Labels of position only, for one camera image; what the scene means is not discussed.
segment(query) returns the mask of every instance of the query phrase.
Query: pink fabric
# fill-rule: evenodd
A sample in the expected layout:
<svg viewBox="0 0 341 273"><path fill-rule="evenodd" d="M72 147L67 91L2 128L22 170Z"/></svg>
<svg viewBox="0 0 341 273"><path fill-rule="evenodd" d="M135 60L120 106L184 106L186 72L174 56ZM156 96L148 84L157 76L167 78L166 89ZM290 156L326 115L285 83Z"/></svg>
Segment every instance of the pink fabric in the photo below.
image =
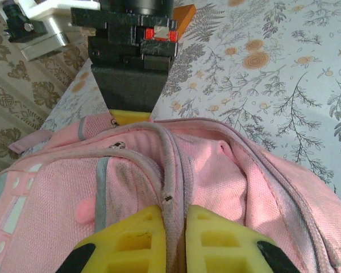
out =
<svg viewBox="0 0 341 273"><path fill-rule="evenodd" d="M38 130L30 135L21 138L20 140L10 144L8 148L17 154L21 154L29 148L51 138L53 135L52 131L49 130Z"/></svg>
<svg viewBox="0 0 341 273"><path fill-rule="evenodd" d="M34 181L20 192L27 200L0 272L55 272L74 245L93 233L97 167L104 157L109 158L103 173L107 224L159 205L167 232L168 272L184 271L182 237L190 204L271 237L301 272L316 272L317 266L321 272L341 272L341 201L311 172L216 122L147 122L109 130L107 118L111 120L109 114L89 117L98 123L82 121L62 129L42 152L7 170L0 229L13 199L13 181L23 180L20 187L30 178ZM118 141L126 148L109 148ZM29 172L36 164L42 164L40 169ZM310 230L317 227L322 239L313 243L321 261L311 258L308 232L295 237L300 223L291 226L290 204L275 191L275 183L282 181L295 190L291 194L301 196L297 205L303 213L310 212L300 220Z"/></svg>

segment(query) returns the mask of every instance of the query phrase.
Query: floral tablecloth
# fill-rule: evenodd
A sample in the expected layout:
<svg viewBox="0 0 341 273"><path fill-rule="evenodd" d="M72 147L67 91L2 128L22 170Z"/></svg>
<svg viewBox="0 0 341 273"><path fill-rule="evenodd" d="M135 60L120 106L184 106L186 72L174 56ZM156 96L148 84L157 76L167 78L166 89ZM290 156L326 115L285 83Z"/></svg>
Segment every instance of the floral tablecloth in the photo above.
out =
<svg viewBox="0 0 341 273"><path fill-rule="evenodd" d="M193 2L152 117L226 122L341 198L341 0ZM43 128L104 111L88 60Z"/></svg>

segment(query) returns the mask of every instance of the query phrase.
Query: orange part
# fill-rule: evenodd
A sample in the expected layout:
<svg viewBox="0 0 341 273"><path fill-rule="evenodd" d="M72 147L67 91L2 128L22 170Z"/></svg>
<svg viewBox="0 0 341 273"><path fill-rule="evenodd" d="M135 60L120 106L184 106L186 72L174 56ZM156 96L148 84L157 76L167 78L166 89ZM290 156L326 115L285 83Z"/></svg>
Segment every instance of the orange part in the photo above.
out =
<svg viewBox="0 0 341 273"><path fill-rule="evenodd" d="M183 7L176 7L173 10L173 20L178 21L178 39L182 37L186 31L187 26L192 21L192 18L196 14L195 5L187 5Z"/></svg>

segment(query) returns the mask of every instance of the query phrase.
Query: yellow foam block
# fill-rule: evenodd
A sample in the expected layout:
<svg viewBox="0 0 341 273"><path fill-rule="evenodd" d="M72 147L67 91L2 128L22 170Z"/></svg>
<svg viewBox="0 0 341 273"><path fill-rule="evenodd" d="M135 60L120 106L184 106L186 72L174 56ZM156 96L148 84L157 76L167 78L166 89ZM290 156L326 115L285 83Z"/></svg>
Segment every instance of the yellow foam block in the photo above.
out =
<svg viewBox="0 0 341 273"><path fill-rule="evenodd" d="M273 273L258 241L276 245L270 238L191 205L186 228L188 273Z"/></svg>
<svg viewBox="0 0 341 273"><path fill-rule="evenodd" d="M148 121L150 117L150 113L125 110L110 110L110 114L114 117L118 125Z"/></svg>
<svg viewBox="0 0 341 273"><path fill-rule="evenodd" d="M158 206L150 206L81 241L96 245L82 273L165 272L165 230Z"/></svg>

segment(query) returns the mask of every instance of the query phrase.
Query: white stripe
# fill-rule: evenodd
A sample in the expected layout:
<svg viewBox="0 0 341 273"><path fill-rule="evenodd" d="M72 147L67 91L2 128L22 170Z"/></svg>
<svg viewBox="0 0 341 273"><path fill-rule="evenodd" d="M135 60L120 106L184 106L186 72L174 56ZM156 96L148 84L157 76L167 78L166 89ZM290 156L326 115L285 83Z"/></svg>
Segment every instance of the white stripe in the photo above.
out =
<svg viewBox="0 0 341 273"><path fill-rule="evenodd" d="M13 209L10 212L9 217L7 218L7 221L4 225L3 231L10 233L10 234L14 233L14 229L16 227L16 223L18 222L19 216L22 212L25 199L26 199L26 197L19 197L18 198Z"/></svg>

